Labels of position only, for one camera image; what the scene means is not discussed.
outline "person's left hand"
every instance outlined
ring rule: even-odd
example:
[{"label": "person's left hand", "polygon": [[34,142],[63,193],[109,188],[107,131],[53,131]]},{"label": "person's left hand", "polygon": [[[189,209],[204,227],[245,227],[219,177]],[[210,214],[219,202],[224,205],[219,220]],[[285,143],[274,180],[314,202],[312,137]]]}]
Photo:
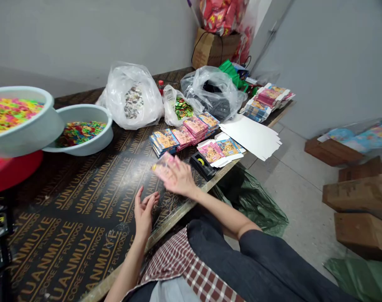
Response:
[{"label": "person's left hand", "polygon": [[148,240],[152,231],[152,209],[159,202],[160,194],[155,192],[141,202],[141,195],[144,187],[141,186],[135,196],[135,224],[136,237],[142,240]]}]

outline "checkered apron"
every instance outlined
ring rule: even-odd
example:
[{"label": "checkered apron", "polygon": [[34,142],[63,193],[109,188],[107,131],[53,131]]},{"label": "checkered apron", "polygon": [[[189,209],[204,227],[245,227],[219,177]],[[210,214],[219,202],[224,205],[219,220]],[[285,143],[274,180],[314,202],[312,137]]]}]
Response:
[{"label": "checkered apron", "polygon": [[230,286],[215,274],[192,250],[185,227],[162,245],[133,290],[151,281],[163,281],[183,276],[203,302],[244,301]]}]

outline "gray wall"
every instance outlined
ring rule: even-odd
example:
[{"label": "gray wall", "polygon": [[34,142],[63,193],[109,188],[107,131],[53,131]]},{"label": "gray wall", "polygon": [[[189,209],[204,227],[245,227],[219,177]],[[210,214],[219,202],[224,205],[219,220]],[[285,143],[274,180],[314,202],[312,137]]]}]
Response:
[{"label": "gray wall", "polygon": [[114,60],[187,67],[195,35],[186,0],[0,1],[0,86],[61,96],[105,86]]},{"label": "gray wall", "polygon": [[304,138],[382,117],[382,0],[295,0],[260,70],[297,94],[281,123]]}]

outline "red bottle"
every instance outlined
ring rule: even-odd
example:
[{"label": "red bottle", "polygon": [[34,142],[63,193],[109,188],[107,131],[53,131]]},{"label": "red bottle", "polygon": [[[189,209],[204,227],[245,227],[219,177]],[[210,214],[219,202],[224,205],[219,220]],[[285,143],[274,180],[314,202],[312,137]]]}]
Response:
[{"label": "red bottle", "polygon": [[157,85],[159,88],[160,94],[163,96],[163,89],[165,88],[165,83],[162,80],[159,80],[159,84]]}]

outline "white plastic basin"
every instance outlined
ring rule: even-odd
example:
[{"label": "white plastic basin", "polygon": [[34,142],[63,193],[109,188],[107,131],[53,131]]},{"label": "white plastic basin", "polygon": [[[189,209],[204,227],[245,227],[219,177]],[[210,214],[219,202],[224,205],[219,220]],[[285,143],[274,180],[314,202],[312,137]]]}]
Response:
[{"label": "white plastic basin", "polygon": [[32,99],[44,103],[37,115],[0,133],[0,157],[33,153],[49,145],[63,132],[65,124],[53,108],[54,98],[47,91],[29,86],[0,87],[0,98]]},{"label": "white plastic basin", "polygon": [[80,104],[63,107],[57,110],[57,113],[63,120],[64,124],[69,122],[102,122],[106,123],[104,130],[91,140],[81,143],[80,145],[56,148],[55,141],[43,149],[46,152],[65,152],[75,156],[86,156],[103,150],[113,139],[113,129],[111,125],[113,119],[107,109],[91,104]]}]

